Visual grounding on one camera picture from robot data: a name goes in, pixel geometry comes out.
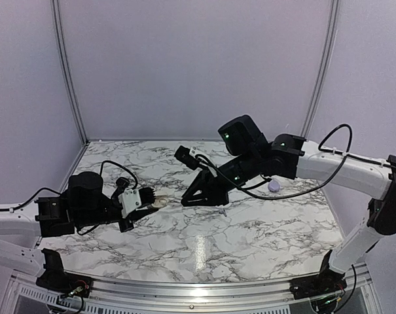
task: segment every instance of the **purple ball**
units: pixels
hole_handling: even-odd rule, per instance
[[[268,184],[268,189],[271,192],[279,192],[279,190],[281,189],[281,185],[279,184],[279,182],[277,182],[277,180],[272,180]]]

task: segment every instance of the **black cable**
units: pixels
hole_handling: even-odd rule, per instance
[[[78,235],[82,235],[85,236],[86,234],[89,234],[90,232],[92,232],[93,230],[95,230],[98,226],[100,226],[99,224],[91,227],[89,230],[87,230],[86,232],[80,232],[80,230],[77,230]]]
[[[83,309],[83,307],[84,307],[84,298],[83,298],[82,296],[80,296],[80,298],[81,298],[81,306],[80,306],[80,309],[79,309],[77,312],[75,312],[74,314],[80,314],[81,311],[82,311],[82,309]]]
[[[103,166],[104,166],[105,164],[112,164],[112,165],[114,165],[114,166],[117,166],[117,167],[119,167],[119,168],[125,170],[127,173],[129,173],[129,174],[131,175],[131,177],[134,178],[135,184],[134,184],[134,187],[133,187],[133,188],[137,188],[137,186],[138,186],[138,178],[134,175],[134,173],[133,173],[132,171],[130,171],[127,167],[124,167],[124,166],[122,166],[121,164],[118,164],[117,162],[113,162],[112,160],[104,160],[104,161],[101,162],[101,165],[100,165],[100,172],[99,172],[100,176],[101,176],[101,174],[103,173]]]
[[[353,283],[353,289],[350,292],[350,295],[348,296],[348,298],[346,299],[346,301],[342,304],[342,306],[340,306],[336,311],[334,311],[335,313],[339,312],[350,300],[350,298],[353,296],[353,293],[355,292],[356,289],[356,280],[357,280],[357,276],[356,276],[356,270],[355,270],[355,266],[352,265],[352,269],[353,269],[353,275],[355,276],[355,282]]]
[[[326,135],[326,137],[321,141],[321,145],[325,143],[326,140],[328,140],[330,138],[330,136],[332,136],[334,133],[336,133],[339,129],[341,128],[347,128],[349,130],[349,139],[348,139],[348,145],[346,147],[346,152],[349,152],[349,149],[351,147],[352,144],[352,136],[353,136],[353,132],[352,132],[352,128],[350,127],[349,124],[341,124],[337,127],[335,127],[332,131],[329,132],[329,134]],[[330,181],[332,181],[334,179],[334,177],[337,175],[337,173],[340,171],[340,169],[342,169],[344,162],[346,161],[346,159],[348,158],[348,156],[344,156],[341,163],[339,164],[339,166],[336,168],[336,170],[332,173],[332,175],[323,183],[321,183],[320,185],[311,188],[309,190],[305,190],[303,192],[299,192],[299,193],[295,193],[295,194],[290,194],[290,195],[284,195],[284,196],[276,196],[276,197],[270,197],[270,196],[260,196],[260,195],[256,195],[252,192],[249,192],[248,190],[242,188],[241,186],[237,185],[235,182],[231,181],[221,170],[219,170],[212,162],[211,160],[209,160],[206,156],[201,155],[201,154],[197,154],[196,157],[201,157],[202,159],[205,160],[205,162],[203,162],[203,164],[212,167],[220,176],[222,176],[225,180],[227,180],[230,184],[232,184],[237,190],[242,191],[244,193],[246,193],[247,195],[253,197],[253,198],[257,198],[259,200],[265,200],[265,201],[274,201],[274,200],[286,200],[288,198],[295,198],[297,196],[302,196],[308,193],[312,193],[315,192],[321,188],[323,188],[324,186],[326,186],[327,184],[330,183]]]
[[[27,204],[29,204],[34,198],[36,198],[36,195],[38,195],[39,193],[41,193],[43,190],[47,190],[47,191],[52,192],[52,193],[55,193],[55,194],[57,194],[57,195],[61,195],[61,193],[59,193],[59,192],[57,192],[57,191],[54,191],[54,190],[51,189],[51,188],[45,188],[45,187],[43,187],[43,188],[40,188],[36,193],[34,193],[34,195],[32,195],[32,196],[30,197],[30,199],[28,199],[28,200],[25,201],[24,203],[20,204],[19,206],[11,207],[11,209],[13,209],[14,211],[16,211],[16,210],[18,210],[18,209],[21,209],[21,208],[25,207],[25,206],[26,206]],[[0,211],[10,211],[10,208],[0,208]]]
[[[341,124],[340,126],[348,126],[350,128],[350,126],[348,124]],[[326,142],[326,140],[329,139],[329,137],[330,136],[328,135],[328,136],[326,136],[324,138],[324,140],[321,141],[321,143],[318,145],[318,150],[320,150],[321,152],[332,152],[332,153],[337,154],[337,155],[343,155],[343,152],[341,152],[339,150],[333,151],[332,149],[323,148],[322,147],[324,145],[324,143]],[[381,162],[377,162],[376,160],[370,160],[370,159],[362,158],[362,157],[359,157],[359,156],[356,156],[356,155],[352,155],[352,154],[347,154],[347,156],[349,158],[352,158],[352,159],[355,159],[355,160],[359,160],[360,162],[366,162],[368,164],[383,166],[383,167],[386,167],[386,168],[391,168],[391,169],[396,170],[395,166],[389,165],[389,164],[382,164]]]
[[[248,191],[248,190],[253,190],[253,189],[255,189],[255,188],[259,188],[259,187],[261,187],[262,185],[265,185],[266,183],[269,183],[270,181],[272,181],[271,178],[264,178],[264,177],[262,177],[262,179],[263,179],[263,181],[261,181],[261,182],[255,184],[255,185],[249,186],[249,187],[247,187],[247,188],[243,188],[243,189],[244,189],[244,190],[247,190],[247,191]]]

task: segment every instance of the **marble surface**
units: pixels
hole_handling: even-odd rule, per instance
[[[231,156],[222,142],[145,141],[91,143],[76,170],[99,171],[103,160],[129,167],[143,186],[167,193],[170,204],[124,234],[116,224],[85,236],[43,239],[60,252],[67,270],[91,275],[165,282],[238,282],[318,271],[323,255],[341,241],[321,191],[299,198],[261,201],[230,192],[226,217],[216,207],[182,207],[197,171],[174,158],[179,147],[197,147],[221,165]],[[103,192],[110,196],[119,168],[105,165]],[[306,190],[313,181],[276,178],[276,195]],[[253,179],[249,184],[257,183]],[[267,186],[257,189],[273,195]]]

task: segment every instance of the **white wall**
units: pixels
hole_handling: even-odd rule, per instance
[[[0,1],[0,203],[59,188],[81,149],[49,1]],[[33,246],[35,239],[5,236]],[[0,302],[11,270],[0,266]]]
[[[310,137],[335,125],[353,126],[354,153],[396,155],[396,0],[343,1],[331,66]],[[346,134],[331,141],[346,146]],[[367,209],[368,197],[337,186],[325,189],[347,234]],[[385,314],[396,314],[396,235],[381,240],[367,264]]]
[[[63,0],[73,80],[93,139],[219,139],[250,114],[300,133],[330,1]]]

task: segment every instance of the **wire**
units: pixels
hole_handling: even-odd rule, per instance
[[[80,314],[81,311],[83,310],[83,307],[84,307],[84,298],[83,298],[82,296],[80,296],[80,298],[81,298],[81,306],[80,306],[80,309],[79,309],[77,312],[75,312],[74,314]],[[46,306],[46,308],[48,309],[49,313],[57,313],[57,314],[67,314],[67,313],[70,313],[70,312],[68,311],[68,309],[66,309],[64,312],[61,312],[61,311],[59,311],[58,309],[51,309],[47,303],[45,303],[45,306]]]
[[[262,177],[262,179],[263,179],[263,181],[262,182],[259,182],[259,183],[257,183],[257,184],[255,184],[255,185],[252,185],[252,186],[249,186],[249,187],[247,187],[247,188],[243,188],[244,190],[253,190],[253,189],[255,189],[255,188],[258,188],[258,187],[260,187],[260,186],[262,186],[262,185],[265,185],[266,183],[269,183],[270,181],[272,181],[272,179],[271,178],[264,178],[264,177]]]
[[[104,161],[101,162],[101,165],[100,165],[100,172],[99,172],[100,176],[101,176],[101,174],[103,173],[103,166],[104,166],[105,164],[112,164],[112,165],[114,165],[114,166],[117,166],[117,167],[119,167],[119,168],[125,170],[127,173],[129,173],[129,174],[131,175],[131,177],[134,178],[135,184],[134,184],[134,187],[133,187],[133,188],[137,188],[137,186],[138,186],[138,178],[136,177],[136,175],[134,175],[134,173],[133,173],[132,171],[130,171],[127,167],[124,167],[124,166],[122,166],[121,164],[118,164],[117,162],[113,162],[112,160],[104,160]]]
[[[25,201],[24,203],[20,204],[19,206],[16,207],[11,207],[12,210],[17,211],[18,209],[21,209],[23,207],[25,207],[27,204],[29,204],[34,198],[36,198],[36,195],[38,195],[39,193],[41,193],[43,190],[47,190],[49,192],[55,193],[57,195],[61,195],[61,193],[51,189],[51,188],[40,188],[38,191],[36,191],[36,193],[34,193],[34,195],[32,195],[30,197],[30,199],[28,199],[27,201]],[[0,208],[0,211],[10,211],[10,208]]]
[[[350,128],[350,126],[349,126],[348,124],[341,124],[340,126],[345,126],[345,127],[349,127],[349,128]],[[318,145],[318,150],[320,150],[321,152],[333,152],[333,153],[335,153],[335,154],[337,154],[337,155],[342,155],[343,152],[341,152],[341,151],[338,151],[338,150],[331,150],[331,149],[329,149],[329,148],[323,148],[323,147],[322,147],[322,146],[324,145],[324,143],[326,142],[326,140],[329,139],[329,137],[330,137],[330,134],[328,134],[328,135],[320,142],[320,144]],[[368,163],[368,164],[378,165],[378,166],[384,166],[384,167],[386,167],[386,168],[391,168],[391,169],[396,170],[396,166],[389,165],[389,164],[382,164],[381,162],[377,162],[376,160],[370,160],[370,159],[362,158],[362,157],[359,157],[359,156],[356,156],[356,155],[352,155],[352,154],[347,154],[347,156],[348,156],[349,158],[352,158],[352,159],[355,159],[355,160],[359,160],[360,162],[366,162],[366,163]]]
[[[324,144],[326,142],[326,140],[328,140],[330,138],[330,136],[332,136],[334,133],[336,133],[339,129],[341,128],[347,128],[349,130],[349,139],[348,139],[348,145],[346,147],[346,152],[349,152],[349,149],[351,147],[352,144],[352,136],[353,136],[353,132],[352,132],[352,128],[350,127],[349,124],[341,124],[337,127],[335,127],[332,131],[329,132],[329,134],[326,135],[326,137],[321,141],[320,145]],[[348,158],[348,156],[344,156],[341,163],[339,164],[339,166],[336,168],[336,170],[332,173],[332,175],[323,183],[321,183],[320,185],[311,188],[309,190],[305,190],[303,192],[299,192],[299,193],[295,193],[295,194],[289,194],[289,195],[284,195],[284,196],[276,196],[276,197],[271,197],[271,196],[260,196],[260,195],[256,195],[252,192],[249,192],[248,190],[246,190],[245,188],[242,188],[241,186],[237,185],[235,182],[231,181],[221,170],[218,169],[218,167],[216,167],[211,160],[209,160],[206,156],[201,155],[201,154],[197,154],[196,157],[200,157],[202,159],[204,159],[204,162],[202,162],[203,164],[212,167],[220,176],[222,176],[225,180],[227,180],[227,182],[229,182],[230,184],[232,184],[235,188],[237,188],[237,190],[242,191],[244,193],[246,193],[249,196],[252,196],[254,198],[257,198],[259,200],[265,200],[265,201],[274,201],[274,200],[286,200],[287,198],[295,198],[297,196],[302,196],[308,193],[312,193],[315,192],[321,188],[323,188],[324,186],[326,186],[327,184],[330,183],[330,181],[333,180],[333,178],[337,175],[337,173],[340,171],[340,169],[342,169],[344,162],[346,161],[346,159]]]
[[[92,232],[93,230],[95,230],[98,226],[100,226],[99,224],[91,227],[89,230],[87,230],[86,232],[80,232],[80,230],[77,230],[78,235],[82,235],[85,236],[86,234],[89,234],[90,232]]]
[[[335,298],[334,298],[334,299],[331,299],[331,300],[328,300],[328,297],[325,297],[325,298],[323,298],[323,299],[313,301],[312,304],[315,302],[316,310],[314,310],[314,308],[312,307],[312,311],[313,311],[314,313],[318,314],[319,311],[320,311],[318,302],[319,302],[319,301],[322,301],[322,300],[324,300],[324,299],[327,299],[327,300],[325,300],[322,304],[320,304],[320,307],[323,307],[324,305],[327,305],[327,306],[328,306],[329,304],[331,304],[331,303],[333,303],[333,302],[336,302],[336,305],[335,305],[334,309],[333,309],[332,312],[331,312],[331,313],[334,313],[334,310],[336,310],[336,308],[338,307],[339,299],[341,299],[340,296],[335,296]]]
[[[356,275],[356,270],[355,270],[355,266],[352,265],[352,269],[353,269],[353,275],[355,276],[355,282],[353,283],[353,289],[350,292],[348,298],[346,299],[346,301],[342,304],[342,306],[340,306],[336,311],[334,311],[335,313],[339,312],[350,300],[350,298],[353,296],[353,293],[355,292],[356,289],[356,281],[357,281],[357,275]]]
[[[346,294],[346,290],[344,290],[343,286],[340,283],[338,286],[339,286],[340,290],[342,291],[342,294],[340,295],[340,297],[343,298],[344,295]]]
[[[81,298],[81,306],[80,306],[80,309],[79,309],[77,312],[75,312],[74,314],[80,314],[81,311],[82,311],[82,309],[83,309],[83,307],[84,307],[84,298],[83,298],[82,296],[80,296],[80,298]]]
[[[75,283],[84,283],[84,289],[85,289],[85,290],[88,290],[88,285],[87,285],[86,281],[84,281],[84,280],[77,280]]]

